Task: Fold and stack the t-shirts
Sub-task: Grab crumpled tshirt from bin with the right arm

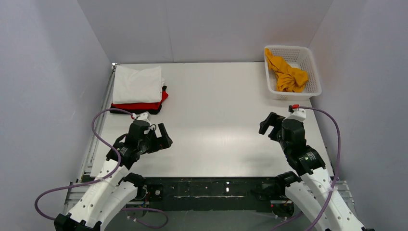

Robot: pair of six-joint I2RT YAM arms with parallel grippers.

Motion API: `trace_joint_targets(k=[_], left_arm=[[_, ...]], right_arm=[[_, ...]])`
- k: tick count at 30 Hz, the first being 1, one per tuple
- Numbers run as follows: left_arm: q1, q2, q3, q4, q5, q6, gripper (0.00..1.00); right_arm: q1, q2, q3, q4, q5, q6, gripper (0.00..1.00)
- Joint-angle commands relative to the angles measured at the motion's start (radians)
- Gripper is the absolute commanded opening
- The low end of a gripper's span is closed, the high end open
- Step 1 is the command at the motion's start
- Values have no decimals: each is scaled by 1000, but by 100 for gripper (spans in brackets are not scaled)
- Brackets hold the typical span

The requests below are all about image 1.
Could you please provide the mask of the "yellow t shirt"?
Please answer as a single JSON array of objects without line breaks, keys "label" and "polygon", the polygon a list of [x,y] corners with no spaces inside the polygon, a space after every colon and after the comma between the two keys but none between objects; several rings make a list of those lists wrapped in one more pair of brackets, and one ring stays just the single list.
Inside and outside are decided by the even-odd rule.
[{"label": "yellow t shirt", "polygon": [[309,81],[308,73],[299,68],[291,67],[283,57],[275,56],[268,48],[264,48],[268,69],[274,71],[277,91],[301,93]]}]

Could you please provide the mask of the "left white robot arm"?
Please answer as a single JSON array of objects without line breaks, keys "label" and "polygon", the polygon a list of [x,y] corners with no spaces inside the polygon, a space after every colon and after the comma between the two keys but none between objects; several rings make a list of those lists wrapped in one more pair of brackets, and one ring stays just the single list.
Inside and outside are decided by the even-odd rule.
[{"label": "left white robot arm", "polygon": [[133,114],[126,134],[116,139],[96,183],[65,215],[54,220],[57,231],[103,231],[112,218],[125,205],[136,198],[138,189],[144,185],[143,177],[130,171],[143,154],[167,149],[172,140],[164,124],[149,121],[150,114]]}]

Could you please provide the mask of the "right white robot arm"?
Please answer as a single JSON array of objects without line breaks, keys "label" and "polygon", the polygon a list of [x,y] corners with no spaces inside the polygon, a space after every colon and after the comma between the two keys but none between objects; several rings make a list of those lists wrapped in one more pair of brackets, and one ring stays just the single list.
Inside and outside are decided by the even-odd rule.
[{"label": "right white robot arm", "polygon": [[279,193],[292,201],[300,212],[273,227],[273,230],[306,216],[311,224],[307,230],[366,231],[367,227],[354,215],[336,188],[338,173],[330,177],[319,153],[307,145],[304,121],[306,106],[289,105],[289,116],[271,112],[260,122],[259,134],[280,144],[289,166],[293,169],[276,176]]}]

